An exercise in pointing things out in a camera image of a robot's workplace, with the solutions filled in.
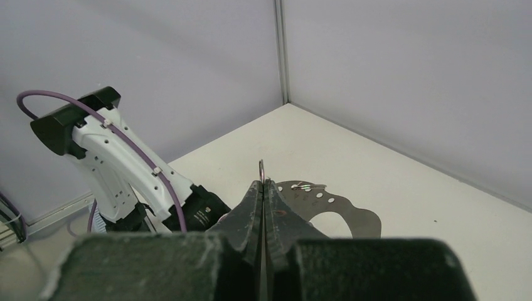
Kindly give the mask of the large silver carabiner keyring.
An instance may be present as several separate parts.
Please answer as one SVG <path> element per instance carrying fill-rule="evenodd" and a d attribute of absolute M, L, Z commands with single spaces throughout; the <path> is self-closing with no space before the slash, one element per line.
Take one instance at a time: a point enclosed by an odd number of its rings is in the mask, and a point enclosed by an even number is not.
<path fill-rule="evenodd" d="M 335 213 L 346 223 L 353 238 L 381 237 L 381 219 L 376 213 L 357 208 L 348 198 L 326 191 L 325 184 L 284 181 L 274 185 L 285 204 L 307 222 L 320 214 Z"/>

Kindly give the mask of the left aluminium frame post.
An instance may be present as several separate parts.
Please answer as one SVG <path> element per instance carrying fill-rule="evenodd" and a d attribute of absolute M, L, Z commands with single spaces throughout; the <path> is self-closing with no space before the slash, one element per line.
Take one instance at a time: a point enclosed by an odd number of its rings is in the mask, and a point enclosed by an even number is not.
<path fill-rule="evenodd" d="M 290 80 L 289 80 L 289 64 L 288 53 L 286 45 L 286 30 L 285 30 L 285 15 L 284 15 L 284 1 L 273 0 L 274 2 L 274 17 L 275 17 L 275 33 L 277 39 L 277 56 L 279 63 L 279 78 L 280 89 L 282 93 L 283 104 L 290 103 Z"/>

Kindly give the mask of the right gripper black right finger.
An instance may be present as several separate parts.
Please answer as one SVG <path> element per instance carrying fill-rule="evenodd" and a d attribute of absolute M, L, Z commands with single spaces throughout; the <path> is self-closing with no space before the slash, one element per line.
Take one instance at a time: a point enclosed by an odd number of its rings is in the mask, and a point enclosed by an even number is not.
<path fill-rule="evenodd" d="M 425 238 L 326 237 L 264 183 L 269 300 L 475 300 L 460 261 Z"/>

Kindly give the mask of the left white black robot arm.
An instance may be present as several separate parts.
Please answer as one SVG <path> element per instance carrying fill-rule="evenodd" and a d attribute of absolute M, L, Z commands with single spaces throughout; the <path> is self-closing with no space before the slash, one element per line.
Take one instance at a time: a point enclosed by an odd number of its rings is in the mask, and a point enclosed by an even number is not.
<path fill-rule="evenodd" d="M 79 99 L 30 90 L 17 103 L 44 95 L 66 104 L 31 115 L 31 129 L 49 150 L 76 165 L 107 231 L 149 231 L 149 214 L 172 232 L 206 231 L 229 213 L 215 193 L 180 175 L 135 135 L 118 111 L 114 88 Z"/>

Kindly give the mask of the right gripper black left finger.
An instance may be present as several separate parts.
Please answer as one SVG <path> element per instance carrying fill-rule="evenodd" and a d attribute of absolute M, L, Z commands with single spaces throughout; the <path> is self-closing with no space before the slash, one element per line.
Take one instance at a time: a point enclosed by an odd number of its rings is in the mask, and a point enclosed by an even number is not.
<path fill-rule="evenodd" d="M 263 184 L 206 232 L 91 234 L 60 257 L 40 300 L 258 300 Z"/>

